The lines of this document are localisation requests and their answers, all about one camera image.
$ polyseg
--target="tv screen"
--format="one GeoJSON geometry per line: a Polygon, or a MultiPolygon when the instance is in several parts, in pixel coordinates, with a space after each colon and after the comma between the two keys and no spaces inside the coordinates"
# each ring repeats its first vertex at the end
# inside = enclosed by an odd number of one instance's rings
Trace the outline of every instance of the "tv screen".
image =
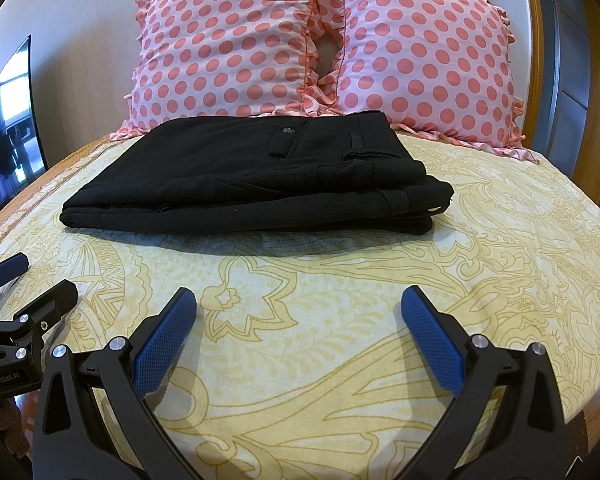
{"type": "Polygon", "coordinates": [[[47,169],[33,114],[30,40],[0,72],[0,209],[47,169]]]}

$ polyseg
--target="black trousers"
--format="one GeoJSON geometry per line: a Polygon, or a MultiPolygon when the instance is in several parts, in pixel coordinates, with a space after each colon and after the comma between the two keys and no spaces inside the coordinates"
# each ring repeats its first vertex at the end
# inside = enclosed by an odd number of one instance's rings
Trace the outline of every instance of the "black trousers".
{"type": "Polygon", "coordinates": [[[64,203],[61,221],[137,233],[381,228],[422,234],[452,187],[384,114],[161,124],[64,203]]]}

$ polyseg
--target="yellow patterned bedsheet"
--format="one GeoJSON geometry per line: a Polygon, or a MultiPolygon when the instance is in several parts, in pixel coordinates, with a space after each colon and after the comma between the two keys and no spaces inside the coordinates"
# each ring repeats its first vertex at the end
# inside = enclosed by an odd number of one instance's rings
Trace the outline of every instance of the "yellow patterned bedsheet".
{"type": "Polygon", "coordinates": [[[567,418],[600,386],[600,210],[542,157],[537,166],[401,137],[455,188],[421,237],[66,229],[64,200],[136,140],[102,145],[4,222],[0,259],[23,251],[30,270],[0,291],[0,319],[72,280],[78,306],[46,352],[60,342],[84,351],[129,335],[179,286],[195,291],[192,335],[149,401],[205,478],[392,478],[451,399],[399,314],[414,283],[469,333],[513,348],[542,341],[567,418]]]}

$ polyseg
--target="blue gripper pad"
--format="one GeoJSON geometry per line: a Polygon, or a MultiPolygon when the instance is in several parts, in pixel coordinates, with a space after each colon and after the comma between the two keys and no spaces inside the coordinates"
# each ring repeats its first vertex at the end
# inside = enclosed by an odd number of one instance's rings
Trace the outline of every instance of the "blue gripper pad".
{"type": "Polygon", "coordinates": [[[23,253],[14,254],[0,262],[0,287],[15,280],[29,269],[29,259],[23,253]]]}
{"type": "Polygon", "coordinates": [[[433,375],[445,390],[455,397],[464,387],[464,360],[443,327],[417,293],[410,286],[402,294],[402,317],[424,354],[433,375]]]}
{"type": "Polygon", "coordinates": [[[134,362],[134,388],[141,399],[160,386],[178,349],[191,332],[195,308],[195,295],[188,288],[178,289],[164,307],[165,316],[134,362]]]}

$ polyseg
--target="pink polka dot pillow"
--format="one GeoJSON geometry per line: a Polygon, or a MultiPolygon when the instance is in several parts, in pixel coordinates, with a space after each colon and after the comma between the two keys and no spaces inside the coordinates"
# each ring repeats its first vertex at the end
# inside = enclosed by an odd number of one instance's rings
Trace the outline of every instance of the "pink polka dot pillow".
{"type": "Polygon", "coordinates": [[[324,113],[381,110],[396,130],[534,160],[515,124],[522,102],[503,10],[486,0],[343,0],[341,8],[344,19],[326,27],[342,50],[320,81],[324,113]]]}
{"type": "Polygon", "coordinates": [[[315,0],[136,0],[130,117],[112,139],[200,115],[317,115],[315,0]]]}

